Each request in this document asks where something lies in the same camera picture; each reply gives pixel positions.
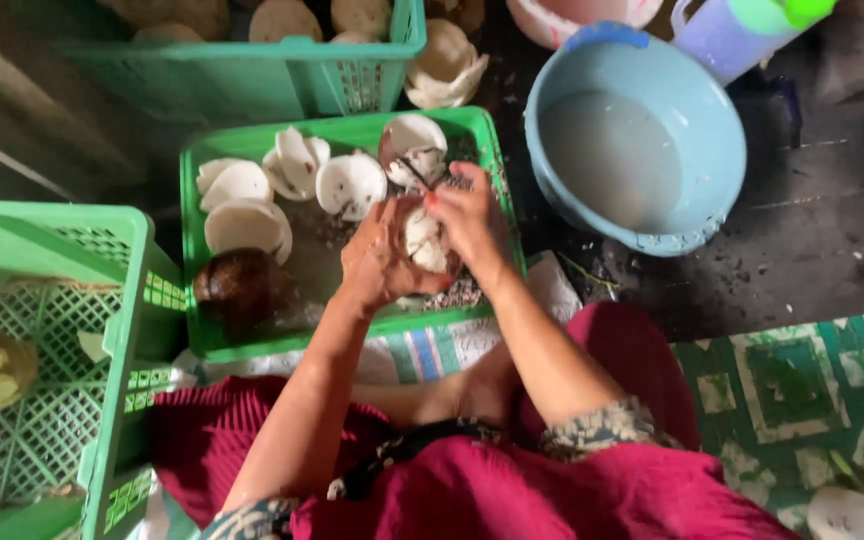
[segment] white bucket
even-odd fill
[[[655,18],[663,0],[506,0],[506,4],[529,40],[555,50],[580,27],[602,20],[642,29]]]

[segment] green plastic crate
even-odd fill
[[[498,147],[496,126],[489,114],[478,106],[445,108],[422,111],[422,115],[433,118],[445,132],[449,140],[449,155],[455,157],[455,141],[473,140],[474,151],[478,154],[479,166],[491,175],[497,188],[502,212],[510,228],[510,252],[515,264],[525,273],[522,256],[522,243],[516,226],[512,198],[506,186],[502,165],[502,152]],[[370,114],[348,118],[308,120],[291,125],[305,137],[319,137],[329,142],[333,155],[347,154],[354,148],[365,148],[375,153],[382,128],[396,116],[395,113]],[[225,129],[212,132],[193,142],[181,155],[181,201],[182,201],[182,252],[185,268],[186,294],[189,299],[188,325],[191,350],[200,358],[210,362],[231,362],[241,359],[262,357],[274,353],[294,351],[305,348],[312,338],[312,331],[298,331],[262,341],[231,346],[222,336],[218,325],[201,317],[192,292],[192,281],[196,273],[212,257],[206,245],[206,214],[199,210],[202,196],[196,188],[199,166],[210,160],[222,157],[236,157],[260,162],[270,148],[275,146],[276,133],[290,124],[255,126],[249,128]],[[301,202],[316,205],[314,199]],[[459,321],[492,314],[488,305],[475,307],[451,307],[435,312],[403,313],[380,316],[372,323],[370,337],[388,336],[427,327],[447,325]]]
[[[181,282],[134,208],[0,202],[0,330],[39,357],[27,395],[0,411],[0,500],[19,506],[0,510],[1,539],[80,527],[120,540],[145,515],[144,410],[181,345]],[[111,358],[90,360],[79,330],[104,331]],[[25,506],[77,479],[85,498]]]
[[[13,1],[11,10],[81,72],[152,117],[255,123],[391,111],[406,65],[426,46],[423,0],[393,2],[390,42],[368,44],[304,36],[274,44],[131,43],[131,32],[94,0]],[[330,24],[317,14],[323,28]]]

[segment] dark floor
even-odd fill
[[[709,244],[677,258],[635,253],[554,214],[532,176],[522,121],[550,53],[518,31],[496,0],[489,2],[479,48],[491,63],[472,104],[495,120],[526,254],[555,250],[620,283],[619,297],[653,313],[670,341],[864,313],[864,95],[845,104],[816,103],[817,58],[809,43],[794,43],[767,70],[767,78],[787,75],[798,83],[802,147],[787,149],[780,98],[755,90],[756,77],[733,84],[729,93],[749,144],[744,188]],[[400,107],[411,109],[404,96]],[[161,150],[174,164],[178,148]],[[155,217],[159,243],[180,261],[178,214]],[[568,275],[583,300],[609,297],[577,272]]]

